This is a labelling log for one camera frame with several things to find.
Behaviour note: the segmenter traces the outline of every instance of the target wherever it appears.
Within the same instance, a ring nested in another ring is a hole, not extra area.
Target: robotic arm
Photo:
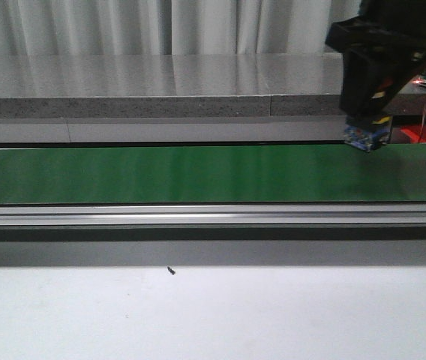
[[[343,54],[345,142],[367,152],[389,141],[390,100],[426,70],[426,0],[362,0],[357,17],[331,25]]]

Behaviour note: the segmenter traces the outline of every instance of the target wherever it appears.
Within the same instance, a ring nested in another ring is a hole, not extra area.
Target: aluminum rail
[[[0,207],[0,227],[426,226],[426,203]]]

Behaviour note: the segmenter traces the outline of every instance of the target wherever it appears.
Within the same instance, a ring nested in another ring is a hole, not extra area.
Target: conveyor belt
[[[0,149],[0,224],[33,218],[39,225],[421,223],[426,144],[370,154],[345,145]]]

